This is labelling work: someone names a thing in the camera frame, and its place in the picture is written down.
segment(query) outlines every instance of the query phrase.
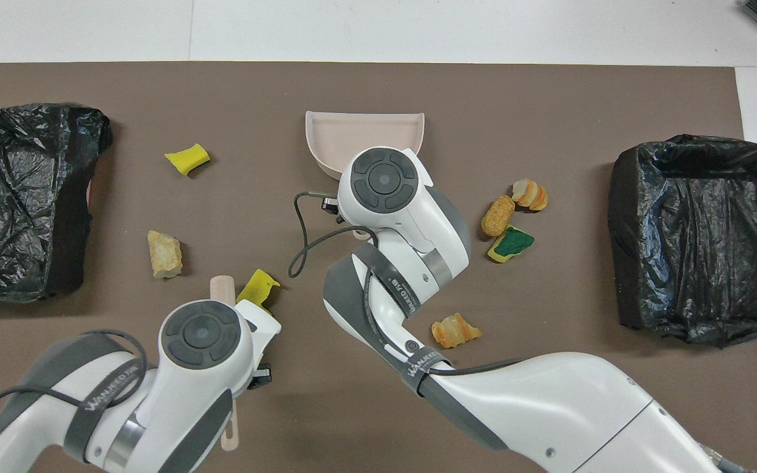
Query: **bread piece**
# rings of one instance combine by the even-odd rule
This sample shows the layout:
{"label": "bread piece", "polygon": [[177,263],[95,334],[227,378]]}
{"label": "bread piece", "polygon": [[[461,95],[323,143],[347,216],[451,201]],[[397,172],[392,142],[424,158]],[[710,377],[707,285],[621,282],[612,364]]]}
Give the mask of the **bread piece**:
{"label": "bread piece", "polygon": [[531,180],[529,179],[522,179],[520,181],[516,181],[513,185],[513,202],[519,203],[519,198],[522,198],[522,195],[525,194],[525,192],[528,192],[528,184]]}
{"label": "bread piece", "polygon": [[529,207],[530,210],[537,210],[537,212],[547,207],[547,189],[544,187],[540,187],[539,189],[539,197]]}
{"label": "bread piece", "polygon": [[478,338],[483,333],[466,323],[462,315],[455,313],[442,319],[442,321],[433,323],[432,335],[443,348],[454,348],[463,344],[463,342]]}
{"label": "bread piece", "polygon": [[148,249],[155,278],[173,278],[183,271],[183,254],[176,238],[149,230]]}
{"label": "bread piece", "polygon": [[510,224],[510,218],[513,218],[515,211],[516,203],[513,199],[507,195],[501,195],[496,198],[484,218],[481,219],[481,230],[490,237],[498,237]]}
{"label": "bread piece", "polygon": [[522,207],[530,207],[531,204],[534,203],[538,195],[539,185],[536,183],[536,181],[528,181],[528,190],[525,191],[525,194],[519,198],[517,203]]}

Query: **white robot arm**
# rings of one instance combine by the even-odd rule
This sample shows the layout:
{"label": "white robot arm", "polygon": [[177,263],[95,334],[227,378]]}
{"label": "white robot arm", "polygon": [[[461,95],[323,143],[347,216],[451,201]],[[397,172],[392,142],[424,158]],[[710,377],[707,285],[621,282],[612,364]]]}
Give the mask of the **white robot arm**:
{"label": "white robot arm", "polygon": [[551,472],[720,471],[667,411],[600,357],[552,353],[453,369],[402,327],[470,254],[469,228],[411,150],[355,156],[337,206],[349,224],[375,229],[378,245],[364,243],[330,267],[325,308],[470,437]]}
{"label": "white robot arm", "polygon": [[[163,321],[159,366],[145,373],[140,359],[105,334],[57,342],[20,384],[70,400],[12,395],[0,413],[0,473],[28,471],[52,444],[111,473],[195,470],[229,421],[233,399],[261,379],[264,348],[280,329],[247,300],[185,303]],[[136,391],[114,405],[135,380]]]}

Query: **plastic bag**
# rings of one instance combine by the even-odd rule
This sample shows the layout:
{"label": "plastic bag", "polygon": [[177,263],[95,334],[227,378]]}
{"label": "plastic bag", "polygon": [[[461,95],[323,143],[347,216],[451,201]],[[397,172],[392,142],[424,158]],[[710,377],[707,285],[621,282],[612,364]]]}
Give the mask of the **plastic bag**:
{"label": "plastic bag", "polygon": [[626,150],[608,218],[622,325],[721,348],[757,338],[757,144]]}
{"label": "plastic bag", "polygon": [[87,186],[111,143],[109,119],[94,108],[0,110],[0,300],[30,302],[81,285]]}

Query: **black strap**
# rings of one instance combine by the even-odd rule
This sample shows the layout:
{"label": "black strap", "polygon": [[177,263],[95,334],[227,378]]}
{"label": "black strap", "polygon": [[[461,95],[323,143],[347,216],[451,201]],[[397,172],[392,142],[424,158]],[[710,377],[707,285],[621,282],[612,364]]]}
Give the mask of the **black strap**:
{"label": "black strap", "polygon": [[130,383],[141,377],[138,359],[130,359],[108,374],[81,402],[63,440],[63,450],[75,460],[87,461],[87,444],[104,411]]}
{"label": "black strap", "polygon": [[448,362],[446,357],[439,354],[434,348],[425,346],[415,351],[408,357],[408,369],[402,373],[402,380],[413,392],[423,397],[420,390],[420,383],[428,374],[429,369],[441,361]]}
{"label": "black strap", "polygon": [[399,269],[396,269],[396,266],[390,263],[390,260],[382,252],[379,252],[378,248],[364,244],[358,246],[354,254],[381,282],[390,297],[393,297],[393,300],[396,301],[396,305],[402,308],[406,319],[414,317],[414,314],[417,314],[419,309],[423,307],[423,303],[420,302],[414,288],[408,284],[407,279],[402,276]]}

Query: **green sponge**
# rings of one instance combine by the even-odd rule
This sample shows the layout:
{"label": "green sponge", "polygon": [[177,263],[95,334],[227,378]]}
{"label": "green sponge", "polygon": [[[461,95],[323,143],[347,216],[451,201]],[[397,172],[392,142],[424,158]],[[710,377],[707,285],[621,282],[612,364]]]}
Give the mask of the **green sponge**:
{"label": "green sponge", "polygon": [[501,234],[492,244],[486,254],[498,263],[504,263],[517,254],[521,254],[529,246],[534,244],[534,237],[524,233],[513,225],[508,225],[507,230]]}

